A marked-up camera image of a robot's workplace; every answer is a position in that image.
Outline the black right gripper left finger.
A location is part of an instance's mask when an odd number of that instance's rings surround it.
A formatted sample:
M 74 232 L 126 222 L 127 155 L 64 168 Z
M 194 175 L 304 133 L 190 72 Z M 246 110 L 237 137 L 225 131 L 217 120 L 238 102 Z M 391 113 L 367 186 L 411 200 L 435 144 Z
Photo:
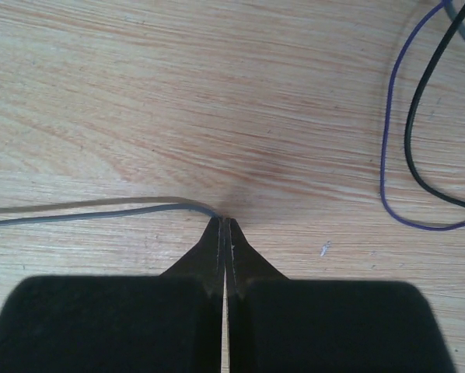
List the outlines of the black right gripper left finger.
M 0 372 L 218 372 L 222 222 L 157 276 L 34 276 L 0 312 Z

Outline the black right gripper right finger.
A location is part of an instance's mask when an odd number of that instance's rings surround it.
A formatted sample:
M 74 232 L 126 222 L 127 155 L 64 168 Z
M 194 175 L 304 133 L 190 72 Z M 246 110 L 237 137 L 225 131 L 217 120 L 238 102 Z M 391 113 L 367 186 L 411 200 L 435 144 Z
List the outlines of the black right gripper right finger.
M 295 280 L 226 223 L 233 372 L 452 372 L 424 295 L 403 281 Z

